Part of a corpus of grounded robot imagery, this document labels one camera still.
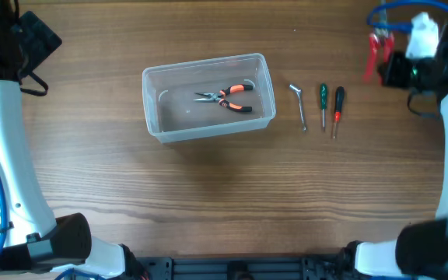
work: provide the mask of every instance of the wooden table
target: wooden table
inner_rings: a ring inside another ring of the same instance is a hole
[[[30,2],[21,10],[63,40],[37,69],[48,96],[23,97],[56,216],[81,212],[101,239],[172,257],[333,252],[433,218],[442,123],[409,113],[408,92],[362,82],[377,1]],[[255,52],[275,91],[266,129],[169,145],[148,133],[145,68]],[[290,82],[304,90],[307,134]],[[334,89],[347,90],[337,141],[320,129],[322,82],[328,130]]]

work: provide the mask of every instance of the red handle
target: red handle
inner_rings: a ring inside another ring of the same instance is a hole
[[[231,93],[238,93],[238,92],[245,91],[245,90],[254,90],[254,86],[252,86],[252,85],[230,86],[227,89],[221,90],[221,94],[222,94],[222,97],[224,97],[224,96],[228,96]]]
[[[367,59],[366,73],[364,74],[364,81],[366,82],[369,82],[373,75],[379,47],[380,42],[378,41],[378,37],[374,33],[371,33],[369,35],[369,58]]]
[[[240,105],[236,105],[236,104],[230,103],[228,100],[220,100],[219,105],[222,107],[228,108],[231,111],[239,112],[239,113],[250,113],[252,111],[252,107],[243,107]]]

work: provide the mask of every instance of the plastic container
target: plastic container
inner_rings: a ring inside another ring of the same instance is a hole
[[[252,112],[193,101],[202,97],[194,93],[218,93],[236,84],[253,85],[254,90],[226,99],[252,106]],[[276,115],[271,76],[262,54],[147,68],[143,103],[148,131],[162,143],[265,128]]]

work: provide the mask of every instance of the red screwdriver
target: red screwdriver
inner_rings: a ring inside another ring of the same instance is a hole
[[[338,132],[338,123],[341,117],[341,107],[343,106],[343,99],[345,98],[345,89],[339,86],[336,89],[336,94],[334,96],[334,120],[333,120],[333,131],[331,132],[331,137],[336,139],[336,134]]]

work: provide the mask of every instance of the green screwdriver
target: green screwdriver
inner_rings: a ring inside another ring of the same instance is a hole
[[[323,131],[326,131],[326,103],[327,103],[327,86],[326,84],[321,84],[319,89],[320,94],[320,109],[323,118]]]

